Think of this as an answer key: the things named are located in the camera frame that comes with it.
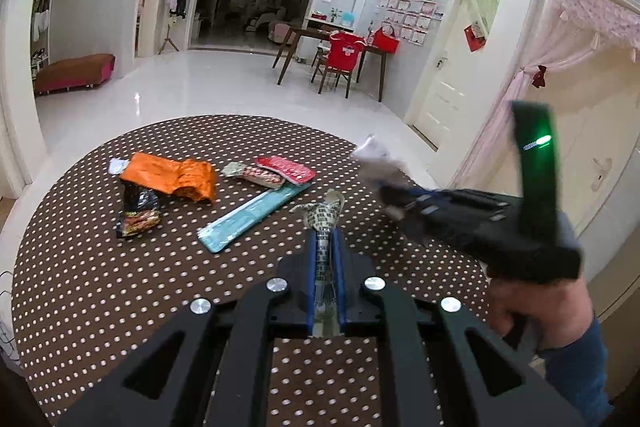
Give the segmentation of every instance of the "silver screw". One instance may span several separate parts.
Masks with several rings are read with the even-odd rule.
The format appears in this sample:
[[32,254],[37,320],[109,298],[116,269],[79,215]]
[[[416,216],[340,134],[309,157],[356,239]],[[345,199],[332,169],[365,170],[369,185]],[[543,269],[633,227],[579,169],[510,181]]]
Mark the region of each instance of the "silver screw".
[[267,281],[267,288],[270,292],[284,292],[287,289],[287,281],[281,277],[274,277]]
[[365,279],[364,285],[365,288],[368,288],[371,291],[379,292],[385,287],[386,283],[385,280],[380,277],[369,277]]
[[189,309],[196,315],[203,315],[209,312],[211,309],[211,303],[207,301],[207,299],[195,299],[194,301],[191,301],[191,304],[189,304]]
[[442,301],[440,301],[441,308],[449,313],[455,313],[462,308],[462,304],[455,297],[445,297]]

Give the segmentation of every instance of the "person's arm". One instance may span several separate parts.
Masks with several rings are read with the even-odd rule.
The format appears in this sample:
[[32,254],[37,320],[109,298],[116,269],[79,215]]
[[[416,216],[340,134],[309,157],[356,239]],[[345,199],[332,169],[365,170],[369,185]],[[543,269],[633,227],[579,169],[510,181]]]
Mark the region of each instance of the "person's arm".
[[488,323],[501,336],[513,327],[512,313],[539,322],[546,380],[587,427],[600,425],[612,410],[604,391],[607,351],[584,280],[537,285],[493,279],[489,304]]

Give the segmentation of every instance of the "orange package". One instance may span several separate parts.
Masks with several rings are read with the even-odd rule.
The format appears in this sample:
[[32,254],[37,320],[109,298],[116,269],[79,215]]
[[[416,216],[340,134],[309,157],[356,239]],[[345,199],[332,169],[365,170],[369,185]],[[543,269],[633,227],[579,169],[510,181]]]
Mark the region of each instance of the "orange package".
[[216,174],[207,162],[177,162],[142,152],[134,153],[120,179],[193,201],[213,201],[216,186]]

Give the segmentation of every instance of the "light blue pouch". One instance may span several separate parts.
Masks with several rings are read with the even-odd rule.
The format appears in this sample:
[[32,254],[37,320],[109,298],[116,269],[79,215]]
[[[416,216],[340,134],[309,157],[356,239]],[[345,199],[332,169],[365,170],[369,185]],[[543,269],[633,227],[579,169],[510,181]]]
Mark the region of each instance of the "light blue pouch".
[[220,217],[213,223],[198,232],[198,239],[212,253],[218,253],[236,237],[249,230],[256,223],[260,223],[265,217],[277,208],[292,200],[303,190],[307,190],[312,184],[292,185],[285,183],[278,190],[267,190],[247,201],[242,206],[232,210],[226,216]]

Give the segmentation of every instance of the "red handbag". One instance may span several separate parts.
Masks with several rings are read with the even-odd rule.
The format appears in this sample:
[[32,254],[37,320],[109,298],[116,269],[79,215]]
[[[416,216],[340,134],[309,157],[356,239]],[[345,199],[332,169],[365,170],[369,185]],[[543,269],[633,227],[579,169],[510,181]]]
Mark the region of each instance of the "red handbag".
[[385,35],[382,31],[382,28],[380,28],[373,34],[373,43],[371,45],[384,52],[392,54],[395,53],[396,49],[398,49],[398,44],[400,43],[400,41],[394,38],[396,34],[395,30],[391,28],[391,31],[393,32],[393,36]]

